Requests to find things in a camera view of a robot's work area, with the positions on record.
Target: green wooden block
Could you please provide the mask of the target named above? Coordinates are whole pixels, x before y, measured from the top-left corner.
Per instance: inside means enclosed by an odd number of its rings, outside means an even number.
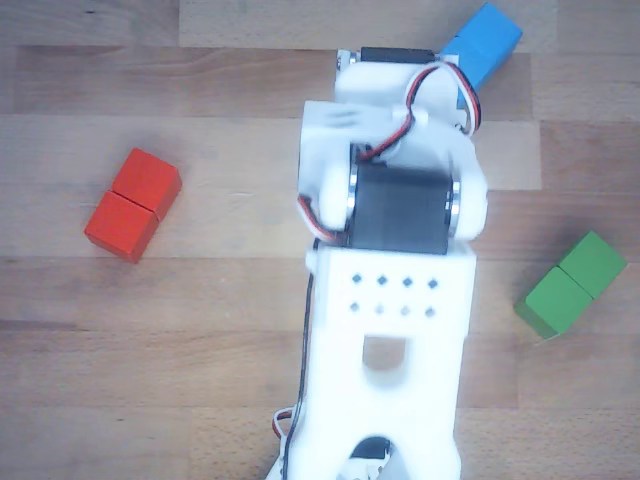
[[[515,309],[538,334],[549,338],[566,332],[591,301],[569,275],[553,267]]]
[[[558,266],[592,298],[598,298],[627,266],[627,261],[596,233],[589,232]]]

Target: wooden table surface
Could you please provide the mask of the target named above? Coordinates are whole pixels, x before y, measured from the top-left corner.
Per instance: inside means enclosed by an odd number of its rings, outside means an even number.
[[[0,2],[0,479],[264,478],[299,373],[303,102],[334,49],[438,49],[481,4]],[[464,479],[638,480],[640,3],[496,4],[525,34],[480,94]],[[131,266],[82,230],[136,146],[184,189]],[[540,343],[512,304],[590,229],[630,266]]]

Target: wood grain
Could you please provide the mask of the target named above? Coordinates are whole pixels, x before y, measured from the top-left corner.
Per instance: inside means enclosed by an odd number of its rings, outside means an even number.
[[[533,118],[531,56],[516,53],[479,93],[482,117],[488,120]]]
[[[0,44],[177,45],[178,5],[179,0],[4,0]]]
[[[633,227],[640,196],[491,192],[489,205],[486,227],[472,243],[480,258],[557,261],[589,230],[629,261],[640,258]]]
[[[534,55],[534,116],[537,120],[639,121],[639,77],[640,56],[636,55]]]
[[[545,189],[637,193],[640,123],[543,122]]]
[[[185,408],[0,408],[7,480],[187,478]]]
[[[513,305],[553,263],[481,260],[471,332],[537,343]],[[0,330],[298,332],[306,278],[299,259],[146,259],[144,269],[112,258],[4,259]],[[640,334],[638,284],[633,264],[574,331]]]
[[[191,480],[265,478],[278,456],[264,408],[193,409]]]
[[[559,49],[567,53],[640,53],[640,5],[629,0],[559,0]]]
[[[540,126],[537,123],[484,122],[473,142],[489,188],[542,188]]]
[[[301,328],[307,274],[298,259],[146,259],[145,265],[113,258],[0,260],[0,330]]]
[[[567,334],[523,347],[519,404],[525,408],[640,408],[638,335]]]
[[[186,184],[247,194],[290,189],[299,131],[297,119],[4,115],[0,155],[11,161],[0,163],[0,184],[106,189],[138,147],[176,165]],[[487,121],[474,143],[491,188],[540,189],[537,123]]]
[[[0,255],[106,256],[82,234],[102,193],[99,186],[3,186]],[[185,189],[145,256],[300,258],[310,237],[293,198],[293,190]],[[638,261],[633,225],[640,219],[639,203],[635,195],[492,192],[486,228],[473,246],[487,260],[553,261],[593,229],[629,261]],[[39,235],[33,235],[33,224]]]
[[[510,335],[471,335],[460,372],[460,407],[518,406],[517,345]]]
[[[13,111],[13,76],[16,51],[12,47],[0,46],[0,114]]]
[[[0,478],[261,480],[298,389],[304,101],[336,48],[438,50],[483,0],[0,3]],[[480,92],[463,478],[637,480],[640,6],[495,4],[524,35]],[[82,234],[133,147],[184,180],[136,266]],[[542,342],[513,304],[591,229],[631,264]]]
[[[276,410],[297,392],[300,335],[5,331],[0,360],[0,406]]]
[[[335,53],[21,47],[20,113],[299,117],[332,97]]]
[[[639,410],[461,409],[463,478],[634,480],[639,422]]]
[[[552,51],[557,0],[498,0],[526,32],[519,50]],[[182,0],[180,45],[357,50],[364,46],[439,50],[483,4],[481,0],[382,0],[295,3]]]

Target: red wooden block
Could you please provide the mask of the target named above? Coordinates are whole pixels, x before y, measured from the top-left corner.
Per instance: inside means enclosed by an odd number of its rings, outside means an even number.
[[[99,247],[131,263],[138,263],[158,224],[158,218],[151,210],[117,193],[107,192],[84,233]]]
[[[182,180],[176,167],[134,148],[111,190],[151,210],[162,221],[180,188]]]

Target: blue wooden block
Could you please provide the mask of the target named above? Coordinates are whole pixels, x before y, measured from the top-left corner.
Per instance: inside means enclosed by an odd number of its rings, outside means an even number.
[[[520,37],[522,30],[486,3],[440,53],[459,55],[460,68],[479,90],[509,58]]]

